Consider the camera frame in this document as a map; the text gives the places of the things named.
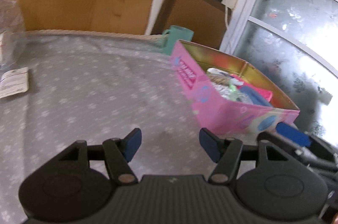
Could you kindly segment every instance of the gray tablecloth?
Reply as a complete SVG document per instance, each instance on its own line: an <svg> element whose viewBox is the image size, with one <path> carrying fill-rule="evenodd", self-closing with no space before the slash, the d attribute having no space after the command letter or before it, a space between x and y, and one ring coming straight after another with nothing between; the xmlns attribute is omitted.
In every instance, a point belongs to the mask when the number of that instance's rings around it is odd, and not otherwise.
<svg viewBox="0 0 338 224"><path fill-rule="evenodd" d="M29 67L30 88L0 101L0 223L26 218L17 195L20 183L78 139L100 144L139 127L143 142L130 163L138 178L208 176L213 170L168 56L150 43L30 36L17 67ZM91 167L105 172L102 162Z"/></svg>

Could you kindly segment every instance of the ribbed black surface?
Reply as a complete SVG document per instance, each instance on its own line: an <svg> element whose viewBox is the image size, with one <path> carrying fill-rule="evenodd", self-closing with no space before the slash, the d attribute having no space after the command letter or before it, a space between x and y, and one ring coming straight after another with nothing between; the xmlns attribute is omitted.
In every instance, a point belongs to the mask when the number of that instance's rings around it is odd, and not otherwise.
<svg viewBox="0 0 338 224"><path fill-rule="evenodd" d="M28 220L26 223L42 222ZM279 222L264 219L244 209L227 187L210 185L202 176L193 175L144 176L138 185L119 188L100 212L72 223L276 224ZM288 223L323 222L313 217Z"/></svg>

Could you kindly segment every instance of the white paper tag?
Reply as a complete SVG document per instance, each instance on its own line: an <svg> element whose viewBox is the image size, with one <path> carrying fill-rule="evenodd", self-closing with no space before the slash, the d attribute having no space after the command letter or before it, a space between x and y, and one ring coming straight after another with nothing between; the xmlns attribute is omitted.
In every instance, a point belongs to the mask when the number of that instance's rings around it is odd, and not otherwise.
<svg viewBox="0 0 338 224"><path fill-rule="evenodd" d="M0 81L0 98L28 91L28 67L4 73Z"/></svg>

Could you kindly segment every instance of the brown chair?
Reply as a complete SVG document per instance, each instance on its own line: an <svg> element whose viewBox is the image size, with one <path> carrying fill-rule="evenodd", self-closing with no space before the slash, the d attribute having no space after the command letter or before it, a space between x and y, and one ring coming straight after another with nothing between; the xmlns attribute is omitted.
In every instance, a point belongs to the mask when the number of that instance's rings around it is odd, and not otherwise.
<svg viewBox="0 0 338 224"><path fill-rule="evenodd" d="M194 31L193 42L219 49L225 32L225 7L218 0L164 0L151 34L171 25ZM228 8L228 21L231 9Z"/></svg>

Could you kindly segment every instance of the open box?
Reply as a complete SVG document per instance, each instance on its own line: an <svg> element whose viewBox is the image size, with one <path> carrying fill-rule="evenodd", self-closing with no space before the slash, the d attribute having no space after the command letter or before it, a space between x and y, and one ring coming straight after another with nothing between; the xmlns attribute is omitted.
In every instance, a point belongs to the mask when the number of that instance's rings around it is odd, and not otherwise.
<svg viewBox="0 0 338 224"><path fill-rule="evenodd" d="M292 124L299 114L295 103L270 79L243 59L209 47L179 40L170 61L201 127L216 134L273 131L277 123ZM223 98L206 75L208 68L236 74L255 87L273 92L273 107Z"/></svg>

